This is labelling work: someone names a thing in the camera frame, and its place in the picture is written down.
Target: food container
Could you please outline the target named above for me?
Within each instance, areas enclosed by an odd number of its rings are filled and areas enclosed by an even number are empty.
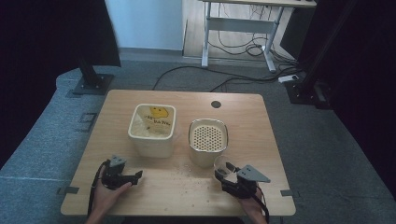
[[[168,158],[174,150],[175,125],[173,106],[141,104],[134,110],[128,134],[140,156]]]
[[[217,119],[196,119],[190,125],[190,158],[200,167],[213,167],[216,157],[228,146],[225,124]]]

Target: desk leg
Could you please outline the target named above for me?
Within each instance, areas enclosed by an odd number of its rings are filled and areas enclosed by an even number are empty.
[[[270,49],[271,46],[274,42],[274,38],[276,35],[276,30],[277,27],[279,26],[279,22],[280,22],[280,18],[282,17],[282,13],[283,13],[283,7],[279,7],[279,11],[277,13],[277,17],[276,20],[274,21],[274,26],[271,30],[271,34],[269,36],[269,39],[267,40],[267,43],[265,46],[262,46],[262,51],[265,57],[265,61],[267,61],[267,65],[268,65],[268,69],[270,70],[270,72],[274,73],[276,71],[275,66],[274,66],[274,61],[272,58],[272,55],[270,54]]]
[[[207,67],[208,66],[208,61],[209,61],[209,46],[207,44],[208,39],[209,39],[209,23],[210,23],[210,9],[212,7],[212,4],[209,2],[207,3],[207,12],[206,12],[206,23],[205,23],[205,40],[204,40],[204,47],[202,49],[202,67]]]

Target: power strip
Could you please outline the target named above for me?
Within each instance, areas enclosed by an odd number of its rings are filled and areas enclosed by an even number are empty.
[[[286,77],[280,77],[277,80],[280,83],[283,83],[283,82],[286,82],[286,81],[295,81],[297,79],[298,79],[298,77],[296,75],[291,75],[291,76],[286,76]]]

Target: white wall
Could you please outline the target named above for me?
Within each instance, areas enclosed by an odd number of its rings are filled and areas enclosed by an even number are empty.
[[[183,0],[106,0],[119,48],[183,49]]]

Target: human hand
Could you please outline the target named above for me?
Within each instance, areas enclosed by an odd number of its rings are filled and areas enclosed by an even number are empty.
[[[99,181],[97,182],[93,203],[92,212],[87,220],[87,224],[101,223],[107,212],[117,202],[118,198],[124,193],[129,187],[132,186],[131,182],[128,182],[118,189],[108,189],[102,183],[102,175],[105,167],[102,167],[99,174]]]
[[[259,199],[262,198],[262,190],[259,186],[257,186],[256,188],[256,197]],[[267,224],[267,222],[265,221],[265,217],[262,215],[262,207],[256,201],[254,201],[253,198],[237,198],[237,200],[253,223]]]

